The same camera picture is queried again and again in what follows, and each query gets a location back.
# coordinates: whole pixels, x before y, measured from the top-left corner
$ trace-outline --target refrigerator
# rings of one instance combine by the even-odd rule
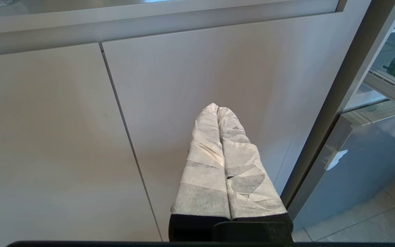
[[[301,242],[395,242],[395,0],[371,2],[281,198]]]

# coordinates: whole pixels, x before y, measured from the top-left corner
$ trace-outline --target white kitchen cabinet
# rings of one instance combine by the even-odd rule
[[[282,191],[370,3],[343,11],[103,43],[163,240],[194,119],[243,123]]]
[[[160,241],[98,44],[0,55],[0,247]]]

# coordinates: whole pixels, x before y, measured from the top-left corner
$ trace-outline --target cabinet door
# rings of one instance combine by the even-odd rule
[[[212,102],[237,114],[282,191],[369,3],[103,44],[163,240],[194,119]]]
[[[160,240],[98,44],[0,55],[0,247]]]

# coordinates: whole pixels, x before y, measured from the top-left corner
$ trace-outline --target tile floor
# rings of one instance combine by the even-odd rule
[[[376,196],[292,234],[296,242],[395,242],[395,180]]]

